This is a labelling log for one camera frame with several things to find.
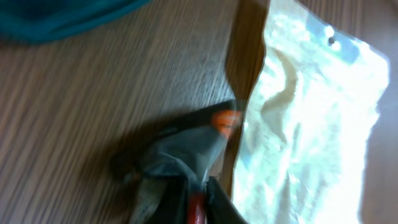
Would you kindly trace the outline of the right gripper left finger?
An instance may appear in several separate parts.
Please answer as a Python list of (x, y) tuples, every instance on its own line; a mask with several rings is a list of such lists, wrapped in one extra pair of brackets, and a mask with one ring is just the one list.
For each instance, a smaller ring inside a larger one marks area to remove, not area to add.
[(146, 224), (186, 224), (188, 180), (183, 177), (158, 179), (166, 184), (160, 203)]

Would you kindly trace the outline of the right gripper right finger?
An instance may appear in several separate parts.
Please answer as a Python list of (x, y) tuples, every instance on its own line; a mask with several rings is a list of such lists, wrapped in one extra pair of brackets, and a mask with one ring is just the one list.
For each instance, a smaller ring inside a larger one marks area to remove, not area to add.
[(207, 224), (246, 224), (214, 177), (206, 183), (205, 202)]

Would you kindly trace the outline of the black red snack packet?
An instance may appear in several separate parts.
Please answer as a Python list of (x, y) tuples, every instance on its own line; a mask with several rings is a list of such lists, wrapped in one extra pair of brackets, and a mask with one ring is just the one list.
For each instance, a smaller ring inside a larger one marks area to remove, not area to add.
[(229, 138), (241, 124), (244, 103), (228, 100), (166, 125), (146, 141), (125, 147), (110, 160), (113, 177), (138, 182), (136, 206), (130, 223), (146, 223), (160, 203), (166, 184), (158, 179), (188, 180), (187, 222), (207, 223), (206, 183), (210, 170), (223, 155)]

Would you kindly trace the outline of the beige PanTree snack pouch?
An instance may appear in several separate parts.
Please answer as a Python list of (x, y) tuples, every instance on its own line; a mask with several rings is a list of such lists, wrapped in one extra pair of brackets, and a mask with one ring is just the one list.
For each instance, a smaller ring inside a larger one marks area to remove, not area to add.
[(248, 223), (360, 223), (387, 58), (297, 1), (272, 0), (231, 200)]

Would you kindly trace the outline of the blue bottle with white cap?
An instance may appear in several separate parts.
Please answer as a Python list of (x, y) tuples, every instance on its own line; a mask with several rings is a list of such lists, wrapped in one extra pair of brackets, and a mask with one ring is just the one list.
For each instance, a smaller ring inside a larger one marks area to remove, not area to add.
[(148, 0), (1, 0), (1, 40), (41, 44), (119, 19)]

